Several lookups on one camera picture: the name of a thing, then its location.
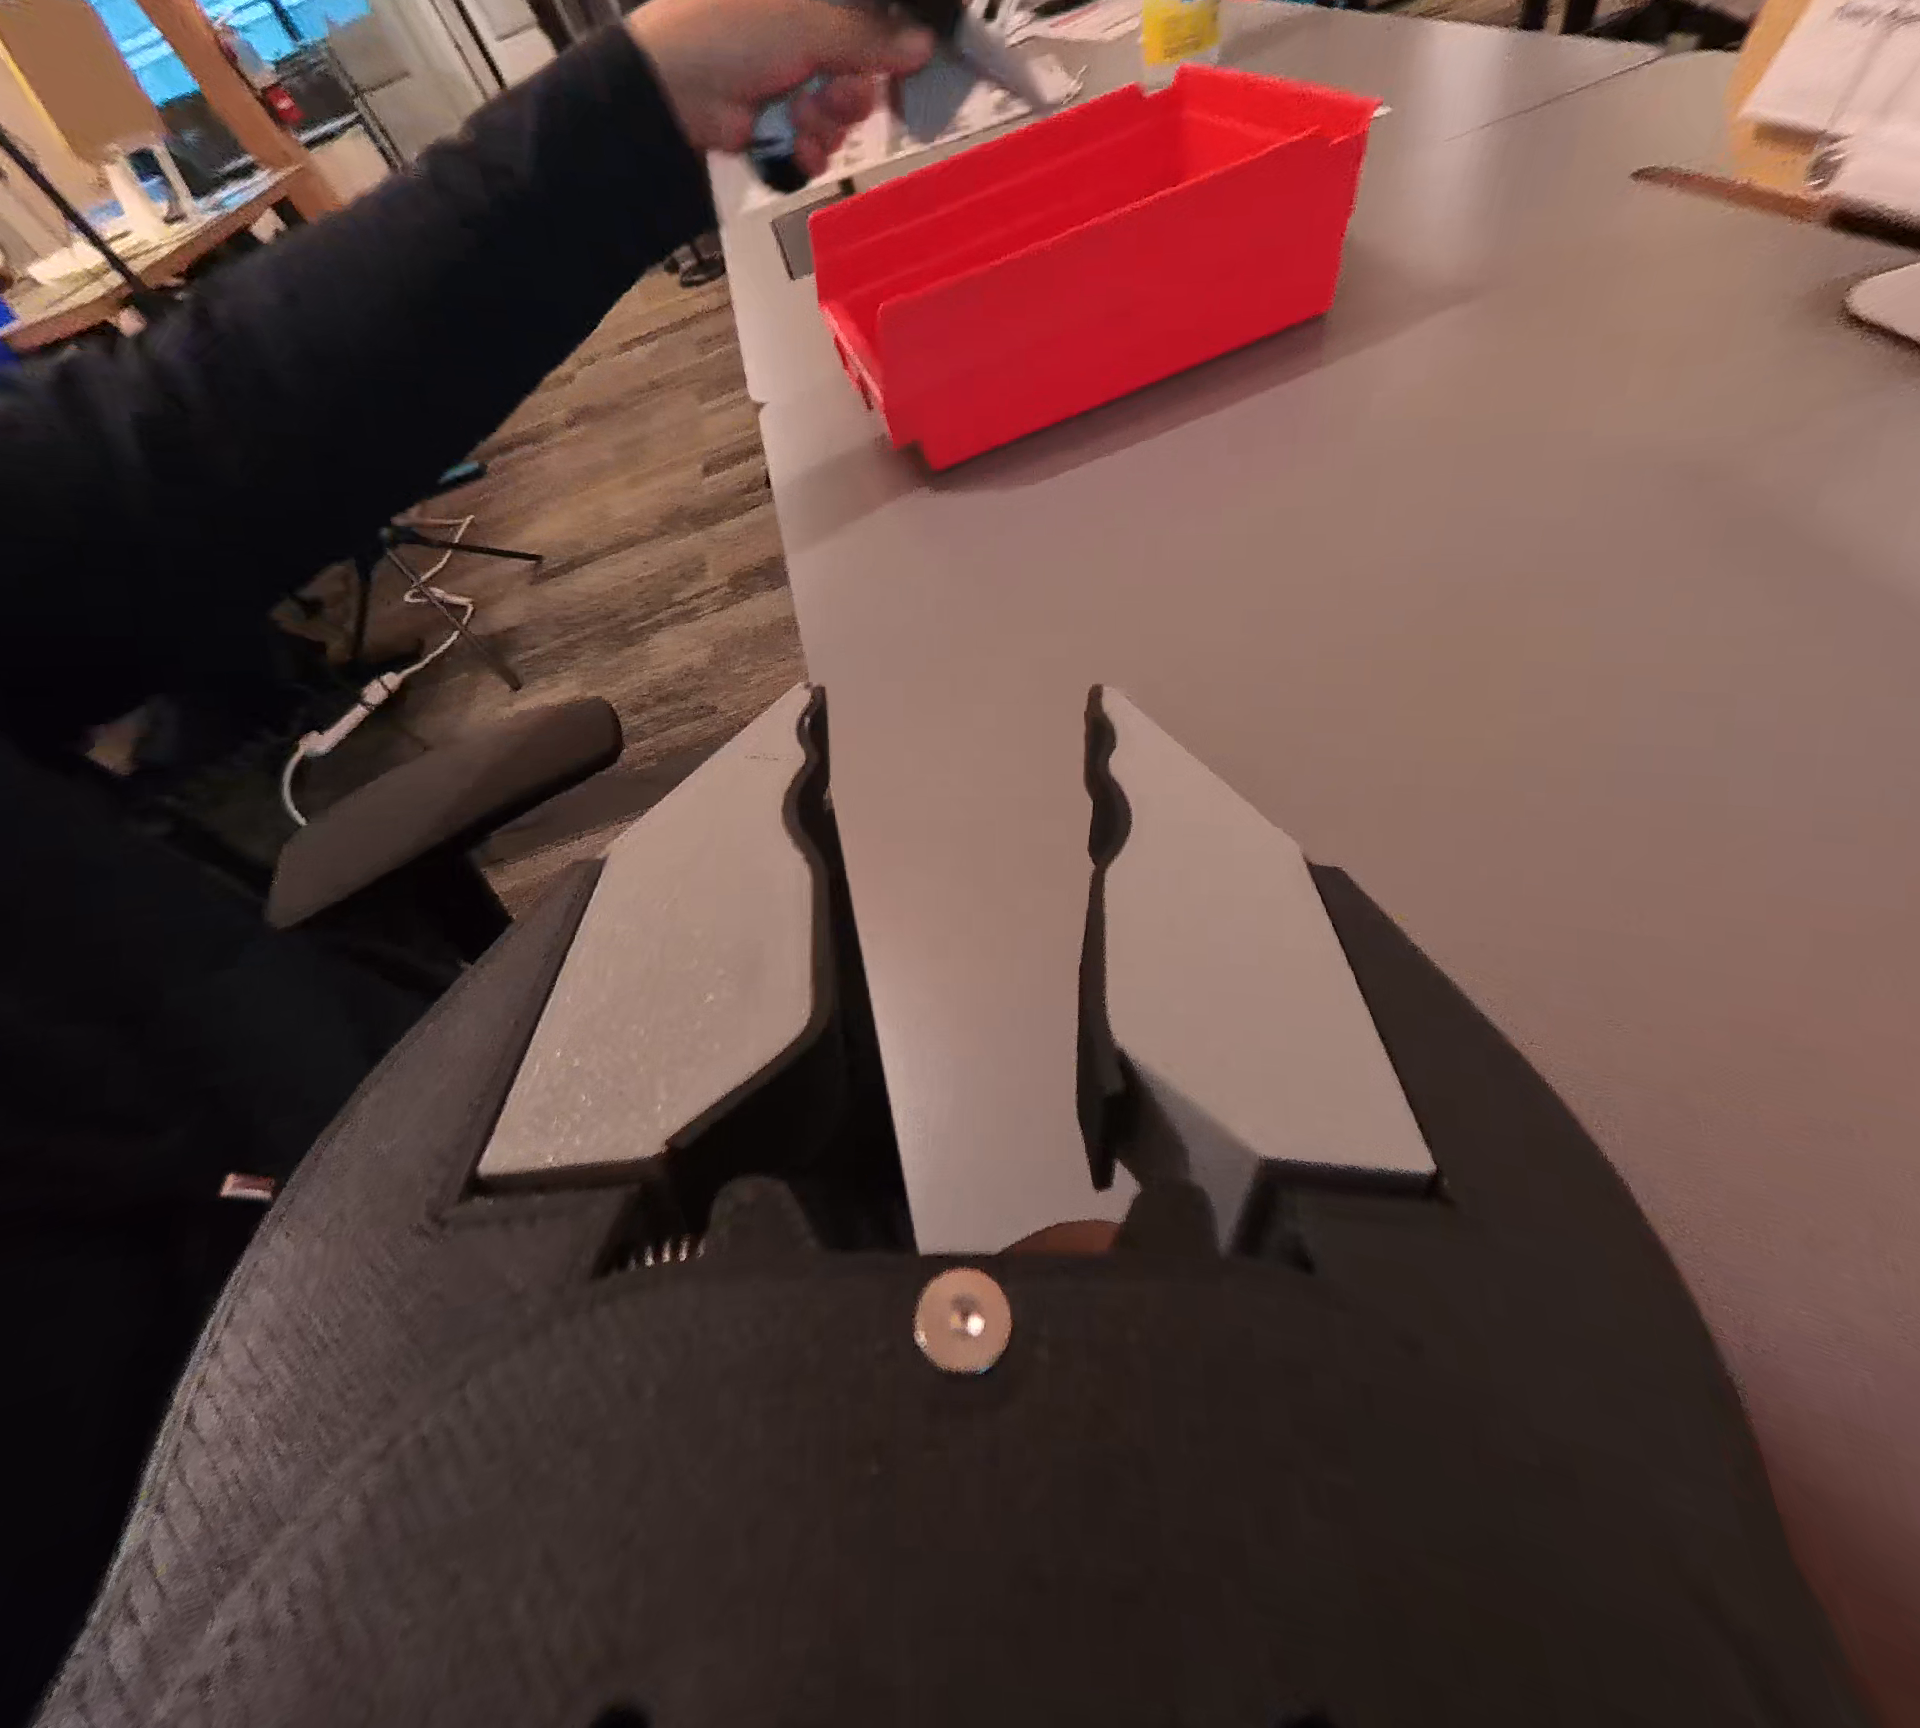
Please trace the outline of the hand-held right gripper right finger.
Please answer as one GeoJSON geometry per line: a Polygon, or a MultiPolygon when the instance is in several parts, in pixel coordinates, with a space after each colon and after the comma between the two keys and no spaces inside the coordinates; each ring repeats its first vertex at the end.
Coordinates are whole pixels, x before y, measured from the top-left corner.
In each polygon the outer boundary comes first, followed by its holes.
{"type": "Polygon", "coordinates": [[[1292,1190],[1438,1165],[1300,845],[1112,685],[1085,705],[1078,1119],[1092,1187],[1194,1189],[1223,1251],[1292,1190]]]}

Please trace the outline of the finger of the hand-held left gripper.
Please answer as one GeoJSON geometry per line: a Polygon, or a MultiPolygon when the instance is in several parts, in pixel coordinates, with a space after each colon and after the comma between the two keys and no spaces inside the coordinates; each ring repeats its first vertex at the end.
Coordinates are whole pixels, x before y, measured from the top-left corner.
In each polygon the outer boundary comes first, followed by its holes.
{"type": "Polygon", "coordinates": [[[971,11],[961,13],[949,33],[949,50],[966,76],[1021,107],[1069,107],[1085,87],[1058,60],[1027,57],[971,11]]]}
{"type": "Polygon", "coordinates": [[[1034,107],[961,63],[930,63],[891,87],[887,111],[895,146],[940,146],[1016,125],[1034,107]]]}

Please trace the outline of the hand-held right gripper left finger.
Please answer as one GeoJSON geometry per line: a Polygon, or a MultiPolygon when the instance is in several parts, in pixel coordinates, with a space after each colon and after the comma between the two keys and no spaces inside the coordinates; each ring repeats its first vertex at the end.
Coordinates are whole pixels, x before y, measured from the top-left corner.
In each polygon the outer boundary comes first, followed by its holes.
{"type": "Polygon", "coordinates": [[[828,702],[797,685],[602,858],[476,1165],[485,1189],[662,1168],[824,1034],[828,702]]]}

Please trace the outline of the red plastic bin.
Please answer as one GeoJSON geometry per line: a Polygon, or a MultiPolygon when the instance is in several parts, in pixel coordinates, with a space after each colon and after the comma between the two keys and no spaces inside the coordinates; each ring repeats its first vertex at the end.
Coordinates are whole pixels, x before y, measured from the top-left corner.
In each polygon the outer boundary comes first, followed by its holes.
{"type": "Polygon", "coordinates": [[[833,348],[946,472],[1334,303],[1381,102],[1188,67],[808,218],[833,348]]]}

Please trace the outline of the person's left forearm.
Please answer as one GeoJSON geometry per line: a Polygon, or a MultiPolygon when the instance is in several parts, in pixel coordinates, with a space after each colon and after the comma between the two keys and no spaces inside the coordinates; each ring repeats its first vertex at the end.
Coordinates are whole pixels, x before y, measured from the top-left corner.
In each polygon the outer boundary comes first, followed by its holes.
{"type": "Polygon", "coordinates": [[[54,755],[260,633],[711,227],[655,0],[110,348],[4,373],[4,744],[54,755]]]}

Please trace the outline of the person's left hand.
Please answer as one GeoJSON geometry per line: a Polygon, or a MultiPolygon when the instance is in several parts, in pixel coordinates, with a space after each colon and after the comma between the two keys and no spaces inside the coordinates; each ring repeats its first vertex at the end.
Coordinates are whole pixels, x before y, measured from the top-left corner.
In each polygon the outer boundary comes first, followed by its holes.
{"type": "Polygon", "coordinates": [[[784,102],[804,180],[940,46],[915,20],[827,0],[648,0],[624,30],[695,152],[745,157],[759,118],[784,102]]]}

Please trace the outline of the black tripod legs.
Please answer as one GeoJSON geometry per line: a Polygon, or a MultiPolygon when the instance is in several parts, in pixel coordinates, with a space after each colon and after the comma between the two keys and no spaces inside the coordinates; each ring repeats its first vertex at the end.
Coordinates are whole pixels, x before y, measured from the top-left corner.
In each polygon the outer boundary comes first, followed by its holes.
{"type": "Polygon", "coordinates": [[[454,652],[466,652],[468,659],[480,661],[492,681],[502,685],[508,695],[523,695],[524,678],[521,671],[476,625],[476,598],[458,588],[448,588],[444,577],[453,565],[468,560],[528,571],[542,569],[547,560],[531,548],[471,541],[473,522],[473,515],[434,516],[425,524],[415,521],[391,522],[380,530],[373,556],[355,567],[357,603],[349,648],[353,665],[373,668],[373,687],[362,696],[371,707],[393,700],[406,685],[454,652]],[[410,659],[373,665],[368,640],[374,571],[379,567],[396,577],[401,603],[430,612],[443,634],[436,640],[425,640],[410,659]]]}

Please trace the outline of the person's dark clothing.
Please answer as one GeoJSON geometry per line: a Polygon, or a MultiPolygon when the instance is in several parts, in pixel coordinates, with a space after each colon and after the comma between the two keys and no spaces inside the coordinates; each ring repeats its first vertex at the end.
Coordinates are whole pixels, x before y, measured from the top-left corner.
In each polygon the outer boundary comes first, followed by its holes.
{"type": "Polygon", "coordinates": [[[85,1626],[184,1366],[282,1183],[462,959],[278,931],[81,757],[3,750],[3,1716],[85,1626]]]}

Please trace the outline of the white instruction sheet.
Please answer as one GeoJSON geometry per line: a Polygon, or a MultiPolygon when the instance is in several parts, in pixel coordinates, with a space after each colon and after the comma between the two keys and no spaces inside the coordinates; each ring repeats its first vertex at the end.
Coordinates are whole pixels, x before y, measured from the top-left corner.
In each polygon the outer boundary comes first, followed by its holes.
{"type": "Polygon", "coordinates": [[[1811,0],[1741,118],[1807,139],[1837,205],[1918,218],[1918,0],[1811,0]]]}

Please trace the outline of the silver display stand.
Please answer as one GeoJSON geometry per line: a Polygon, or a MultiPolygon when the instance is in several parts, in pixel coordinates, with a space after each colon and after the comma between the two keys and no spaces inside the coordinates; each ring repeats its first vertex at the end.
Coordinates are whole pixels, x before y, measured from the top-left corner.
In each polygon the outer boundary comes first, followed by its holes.
{"type": "MultiPolygon", "coordinates": [[[[1918,253],[1918,131],[1855,127],[1821,137],[1807,195],[1818,218],[1843,233],[1918,253]]],[[[1845,296],[1847,315],[1888,338],[1918,344],[1918,261],[1872,274],[1845,296]]]]}

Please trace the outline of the wooden post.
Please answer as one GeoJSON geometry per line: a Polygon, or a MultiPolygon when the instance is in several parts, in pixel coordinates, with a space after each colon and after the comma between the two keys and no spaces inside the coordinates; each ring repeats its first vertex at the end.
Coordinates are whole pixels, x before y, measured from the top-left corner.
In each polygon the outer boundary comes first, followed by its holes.
{"type": "Polygon", "coordinates": [[[199,87],[206,107],[262,170],[291,180],[286,198],[306,224],[343,206],[310,152],[286,132],[254,87],[228,60],[199,0],[133,0],[199,87]]]}

